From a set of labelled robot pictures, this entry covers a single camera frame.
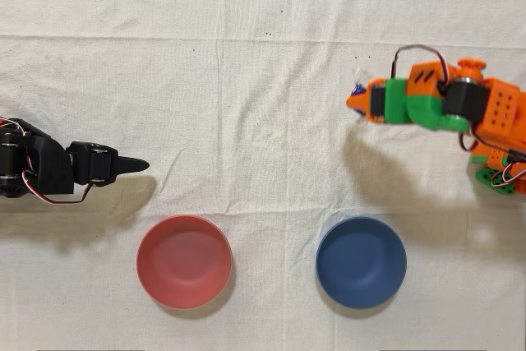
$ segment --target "pink bowl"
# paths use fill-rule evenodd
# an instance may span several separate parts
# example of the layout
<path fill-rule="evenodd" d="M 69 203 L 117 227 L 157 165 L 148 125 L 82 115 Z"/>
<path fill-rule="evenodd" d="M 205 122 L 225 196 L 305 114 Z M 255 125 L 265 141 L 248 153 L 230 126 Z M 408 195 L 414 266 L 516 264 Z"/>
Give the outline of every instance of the pink bowl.
<path fill-rule="evenodd" d="M 160 220 L 143 236 L 136 256 L 142 288 L 173 308 L 199 307 L 226 285 L 232 269 L 228 240 L 196 215 Z"/>

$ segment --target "wire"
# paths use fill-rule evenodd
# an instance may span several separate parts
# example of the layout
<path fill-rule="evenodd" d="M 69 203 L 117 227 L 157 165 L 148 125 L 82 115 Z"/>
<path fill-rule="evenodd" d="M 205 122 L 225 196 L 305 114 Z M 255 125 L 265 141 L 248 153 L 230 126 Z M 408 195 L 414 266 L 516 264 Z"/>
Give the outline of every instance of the wire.
<path fill-rule="evenodd" d="M 491 186 L 492 186 L 492 187 L 505 187 L 506 185 L 509 185 L 509 184 L 510 184 L 509 182 L 500 182 L 500 183 L 498 183 L 498 184 L 495 184 L 495 183 L 493 182 L 493 179 L 494 179 L 496 176 L 501 175 L 501 174 L 502 174 L 502 170 L 501 170 L 500 172 L 496 172 L 495 174 L 493 174 L 493 175 L 491 176 Z"/>
<path fill-rule="evenodd" d="M 424 45 L 424 44 L 404 45 L 403 47 L 400 47 L 396 50 L 396 53 L 394 53 L 393 63 L 391 64 L 391 78 L 396 77 L 396 62 L 398 61 L 399 54 L 403 51 L 408 51 L 410 49 L 415 49 L 415 48 L 424 49 L 426 51 L 429 51 L 430 53 L 434 53 L 440 59 L 441 65 L 442 65 L 442 73 L 444 74 L 444 80 L 442 82 L 444 84 L 447 83 L 447 81 L 450 79 L 450 74 L 447 71 L 447 64 L 445 63 L 444 57 L 442 57 L 442 54 L 437 49 L 433 47 L 429 47 L 428 45 Z M 443 89 L 439 88 L 438 86 L 436 88 L 438 89 L 438 92 L 441 95 L 445 94 Z"/>
<path fill-rule="evenodd" d="M 510 150 L 507 150 L 506 148 L 500 148 L 498 145 L 494 145 L 494 144 L 488 143 L 487 141 L 484 141 L 477 133 L 475 133 L 475 129 L 473 128 L 473 125 L 469 126 L 469 133 L 479 143 L 482 143 L 484 145 L 487 145 L 488 147 L 494 148 L 495 150 L 503 151 L 503 152 L 505 152 L 508 155 L 510 154 Z"/>
<path fill-rule="evenodd" d="M 88 192 L 90 191 L 91 187 L 93 187 L 93 184 L 88 184 L 85 188 L 84 188 L 84 191 L 82 191 L 82 194 L 81 194 L 81 199 L 78 200 L 78 201 L 54 201 L 54 200 L 51 200 L 49 199 L 48 197 L 42 195 L 40 192 L 38 192 L 36 189 L 34 189 L 31 185 L 30 185 L 30 182 L 29 180 L 27 179 L 27 169 L 26 170 L 22 170 L 22 179 L 24 180 L 24 184 L 25 186 L 31 191 L 33 192 L 33 194 L 38 197 L 41 201 L 45 201 L 46 203 L 49 203 L 50 205 L 71 205 L 71 204 L 75 204 L 75 203 L 81 203 L 84 201 L 85 197 L 88 196 Z"/>
<path fill-rule="evenodd" d="M 469 148 L 467 148 L 466 145 L 464 144 L 464 134 L 462 132 L 459 133 L 459 145 L 462 150 L 467 151 L 467 152 L 473 151 L 475 147 L 477 146 L 477 144 L 478 144 L 478 141 L 473 140 Z"/>
<path fill-rule="evenodd" d="M 25 149 L 25 162 L 27 163 L 29 170 L 32 173 L 35 173 L 35 168 L 33 167 L 33 162 L 31 161 L 31 158 L 29 154 L 27 153 L 27 148 Z"/>
<path fill-rule="evenodd" d="M 22 131 L 22 134 L 25 135 L 27 133 L 26 131 L 24 131 L 24 128 L 17 121 L 12 121 L 9 118 L 0 117 L 0 122 L 2 122 L 2 124 L 0 124 L 0 127 L 5 127 L 11 124 L 11 125 L 15 125 L 18 129 L 20 129 Z"/>
<path fill-rule="evenodd" d="M 521 177 L 523 177 L 526 174 L 526 169 L 515 174 L 513 177 L 506 179 L 506 173 L 511 173 L 511 168 L 514 164 L 508 164 L 504 170 L 502 170 L 502 180 L 506 183 L 511 183 Z"/>

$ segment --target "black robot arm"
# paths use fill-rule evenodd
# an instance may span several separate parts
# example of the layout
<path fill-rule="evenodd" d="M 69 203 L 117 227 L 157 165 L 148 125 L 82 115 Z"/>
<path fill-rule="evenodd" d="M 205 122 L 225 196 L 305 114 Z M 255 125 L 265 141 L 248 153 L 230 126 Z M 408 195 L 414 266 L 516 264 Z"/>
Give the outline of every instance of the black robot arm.
<path fill-rule="evenodd" d="M 0 195 L 20 197 L 34 193 L 72 194 L 74 184 L 86 185 L 80 201 L 92 186 L 104 187 L 120 174 L 149 167 L 141 159 L 118 156 L 106 145 L 74 141 L 63 149 L 49 135 L 24 120 L 0 118 Z"/>

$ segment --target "wrinkled fabric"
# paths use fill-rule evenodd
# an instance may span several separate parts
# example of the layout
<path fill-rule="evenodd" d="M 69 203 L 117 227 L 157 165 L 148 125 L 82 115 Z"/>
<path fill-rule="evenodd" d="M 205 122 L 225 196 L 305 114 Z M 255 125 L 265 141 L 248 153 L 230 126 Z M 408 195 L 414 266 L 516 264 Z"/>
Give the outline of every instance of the wrinkled fabric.
<path fill-rule="evenodd" d="M 414 42 L 526 86 L 525 21 L 524 0 L 0 0 L 0 114 L 150 162 L 76 206 L 0 199 L 0 349 L 523 350 L 524 197 L 479 185 L 454 134 L 371 125 L 344 100 Z M 181 212 L 234 259 L 192 311 L 135 272 L 141 235 Z M 354 311 L 314 263 L 363 214 L 408 269 Z"/>

